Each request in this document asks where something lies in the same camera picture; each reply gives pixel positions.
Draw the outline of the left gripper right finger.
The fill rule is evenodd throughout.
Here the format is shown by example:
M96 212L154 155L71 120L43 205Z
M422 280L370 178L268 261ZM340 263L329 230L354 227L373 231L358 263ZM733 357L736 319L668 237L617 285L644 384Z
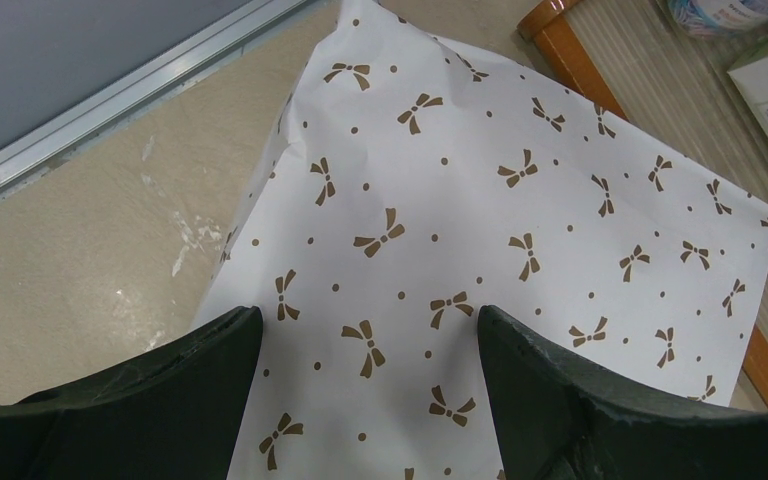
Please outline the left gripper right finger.
M768 479L768 413L643 385L492 305L477 335L509 479Z

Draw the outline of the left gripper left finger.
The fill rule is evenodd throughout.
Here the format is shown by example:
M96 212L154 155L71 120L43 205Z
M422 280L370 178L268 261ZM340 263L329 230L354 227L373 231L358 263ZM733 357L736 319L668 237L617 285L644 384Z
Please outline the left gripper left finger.
M237 307L82 379L0 405L0 479L223 479L263 319Z

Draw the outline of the white patterned paper bag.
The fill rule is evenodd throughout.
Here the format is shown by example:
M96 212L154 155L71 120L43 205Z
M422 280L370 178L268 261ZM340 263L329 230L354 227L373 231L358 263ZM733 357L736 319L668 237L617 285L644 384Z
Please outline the white patterned paper bag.
M269 135L197 318L258 307L232 479L494 479L495 305L727 405L768 205L555 81L346 1Z

